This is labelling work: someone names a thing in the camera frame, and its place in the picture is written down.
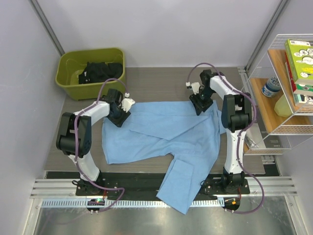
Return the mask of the light blue long sleeve shirt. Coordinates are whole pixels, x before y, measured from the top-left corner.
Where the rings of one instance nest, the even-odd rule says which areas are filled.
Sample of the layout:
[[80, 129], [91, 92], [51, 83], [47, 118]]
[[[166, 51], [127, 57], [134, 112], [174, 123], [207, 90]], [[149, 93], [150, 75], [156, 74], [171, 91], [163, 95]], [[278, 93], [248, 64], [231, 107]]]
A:
[[189, 101], [137, 103], [121, 127], [104, 119], [106, 162], [126, 164], [173, 155], [157, 198], [185, 214], [218, 158], [225, 132], [220, 117], [216, 103], [200, 115]]

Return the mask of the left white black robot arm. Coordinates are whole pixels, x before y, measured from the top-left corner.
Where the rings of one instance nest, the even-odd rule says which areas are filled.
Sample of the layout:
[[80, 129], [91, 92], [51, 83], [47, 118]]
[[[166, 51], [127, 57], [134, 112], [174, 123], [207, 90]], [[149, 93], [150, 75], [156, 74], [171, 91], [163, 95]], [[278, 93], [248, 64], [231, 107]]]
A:
[[80, 173], [80, 180], [72, 181], [76, 185], [77, 195], [100, 195], [105, 191], [101, 170], [96, 166], [91, 155], [92, 126], [103, 118], [111, 124], [121, 127], [130, 116], [135, 101], [129, 93], [122, 94], [116, 89], [90, 106], [75, 113], [61, 115], [56, 147], [68, 156]]

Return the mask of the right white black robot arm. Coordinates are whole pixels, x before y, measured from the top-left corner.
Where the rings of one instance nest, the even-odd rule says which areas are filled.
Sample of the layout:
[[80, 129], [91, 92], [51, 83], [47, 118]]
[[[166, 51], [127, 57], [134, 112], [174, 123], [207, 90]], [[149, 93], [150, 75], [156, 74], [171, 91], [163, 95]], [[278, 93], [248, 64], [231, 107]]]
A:
[[201, 83], [187, 81], [185, 84], [193, 92], [189, 98], [197, 115], [213, 104], [212, 94], [218, 94], [223, 99], [221, 123], [226, 130], [227, 156], [217, 186], [224, 193], [235, 194], [245, 187], [243, 154], [246, 130], [253, 123], [251, 97], [238, 91], [220, 72], [203, 70], [200, 79]]

